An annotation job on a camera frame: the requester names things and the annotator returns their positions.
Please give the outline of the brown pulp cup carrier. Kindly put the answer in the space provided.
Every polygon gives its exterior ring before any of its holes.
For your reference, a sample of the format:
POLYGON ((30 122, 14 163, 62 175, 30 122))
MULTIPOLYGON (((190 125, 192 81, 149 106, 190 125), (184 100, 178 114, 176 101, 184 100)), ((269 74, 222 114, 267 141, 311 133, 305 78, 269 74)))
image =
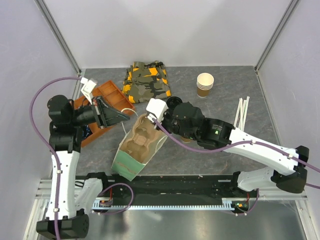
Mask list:
POLYGON ((147 164, 167 140, 167 136, 156 130, 155 125, 142 114, 127 134, 120 150, 141 164, 147 164))

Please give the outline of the green patterned paper bag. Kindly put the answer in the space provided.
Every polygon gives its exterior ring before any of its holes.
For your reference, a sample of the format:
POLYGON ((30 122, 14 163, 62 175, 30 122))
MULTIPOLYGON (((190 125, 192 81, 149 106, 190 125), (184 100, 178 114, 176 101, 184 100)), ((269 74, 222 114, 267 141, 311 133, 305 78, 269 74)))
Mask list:
POLYGON ((132 181, 161 149, 168 136, 141 114, 120 142, 111 169, 132 181))

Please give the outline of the brown paper coffee cup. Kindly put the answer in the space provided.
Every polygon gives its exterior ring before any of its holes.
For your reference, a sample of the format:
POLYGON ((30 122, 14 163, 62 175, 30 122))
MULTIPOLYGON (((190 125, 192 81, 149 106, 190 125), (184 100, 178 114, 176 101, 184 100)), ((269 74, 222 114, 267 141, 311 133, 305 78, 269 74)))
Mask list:
POLYGON ((182 136, 180 137, 180 139, 183 143, 190 143, 193 141, 191 138, 186 138, 186 137, 182 137, 182 136))

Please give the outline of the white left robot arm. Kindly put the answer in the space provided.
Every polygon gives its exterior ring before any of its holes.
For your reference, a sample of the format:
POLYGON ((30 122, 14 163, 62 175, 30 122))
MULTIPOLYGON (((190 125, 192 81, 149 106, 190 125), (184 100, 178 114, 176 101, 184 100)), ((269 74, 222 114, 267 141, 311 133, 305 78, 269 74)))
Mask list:
POLYGON ((109 193, 110 185, 104 172, 89 173, 80 192, 75 193, 83 127, 96 123, 106 128, 130 117, 110 106, 101 96, 76 109, 73 100, 56 95, 47 102, 47 107, 51 122, 46 144, 52 153, 52 182, 48 209, 44 219, 37 222, 36 231, 50 240, 85 238, 93 204, 98 196, 109 193))

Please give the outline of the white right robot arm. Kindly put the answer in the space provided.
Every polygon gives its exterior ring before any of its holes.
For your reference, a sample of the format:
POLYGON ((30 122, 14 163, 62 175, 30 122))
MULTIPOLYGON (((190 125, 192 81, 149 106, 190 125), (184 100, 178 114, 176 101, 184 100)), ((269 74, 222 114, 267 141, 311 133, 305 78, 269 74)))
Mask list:
POLYGON ((235 197, 259 188, 277 187, 292 194, 300 194, 305 188, 309 149, 304 146, 287 148, 261 140, 228 122, 205 117, 200 108, 178 97, 168 101, 152 98, 146 112, 165 134, 196 141, 203 153, 226 152, 265 165, 233 173, 229 191, 235 197))

